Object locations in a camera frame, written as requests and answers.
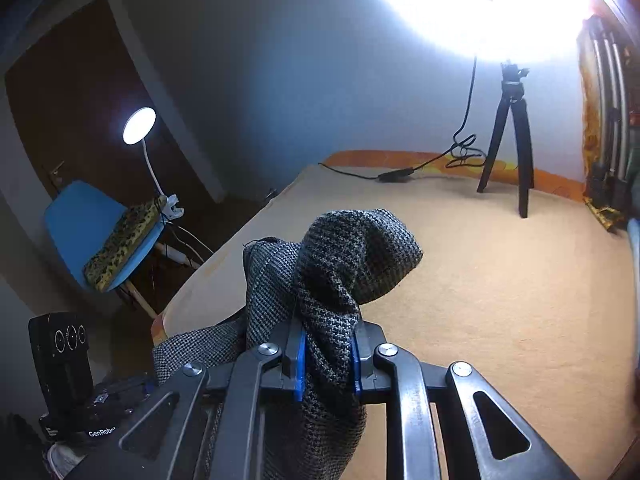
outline tripod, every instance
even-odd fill
[[[526,218],[529,211],[529,189],[533,189],[533,152],[531,149],[531,132],[527,102],[524,100],[524,85],[520,81],[529,73],[528,68],[518,69],[516,64],[502,65],[502,97],[495,115],[494,132],[489,144],[482,176],[478,184],[478,193],[482,193],[494,168],[495,157],[500,148],[500,141],[507,123],[509,108],[513,113],[513,126],[516,134],[516,150],[518,152],[518,210],[520,216]]]

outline gray knitted cloth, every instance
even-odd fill
[[[158,380],[191,360],[207,366],[233,361],[268,341],[273,327],[297,308],[307,336],[305,392],[302,402],[268,407],[264,478],[337,480],[366,422],[351,371],[359,305],[394,288],[421,257],[413,235],[383,209],[326,213],[302,243],[255,242],[243,254],[245,309],[230,321],[158,345]]]

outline yellow patterned cushion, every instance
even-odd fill
[[[86,280],[99,292],[111,285],[129,257],[158,222],[166,205],[161,196],[128,208],[118,220],[104,245],[84,266]]]

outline chair leg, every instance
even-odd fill
[[[145,298],[142,297],[142,294],[140,294],[139,290],[137,290],[135,285],[131,283],[131,280],[125,280],[122,285],[124,285],[124,288],[127,289],[127,292],[135,298],[138,304],[142,307],[142,310],[149,314],[149,317],[151,319],[155,319],[156,317],[158,317],[156,311],[153,310],[151,308],[151,305],[146,302]]]

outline white lamp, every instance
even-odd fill
[[[140,110],[135,111],[131,117],[127,120],[127,123],[124,125],[124,131],[122,132],[122,140],[126,144],[135,144],[137,142],[142,141],[142,150],[145,153],[146,165],[149,168],[149,173],[151,173],[151,177],[156,184],[156,188],[158,189],[158,193],[162,196],[166,196],[162,188],[160,187],[160,183],[156,178],[156,174],[154,173],[153,168],[151,168],[151,163],[149,162],[149,156],[146,153],[146,142],[145,137],[151,131],[154,123],[156,122],[156,112],[149,107],[140,108]],[[178,197],[176,195],[171,195],[166,198],[166,206],[162,209],[162,214],[166,216],[169,220],[174,220],[176,218],[180,218],[184,215],[184,208],[176,207],[175,205],[178,203]]]
[[[574,56],[590,0],[386,0],[420,36],[465,57],[542,62]]]

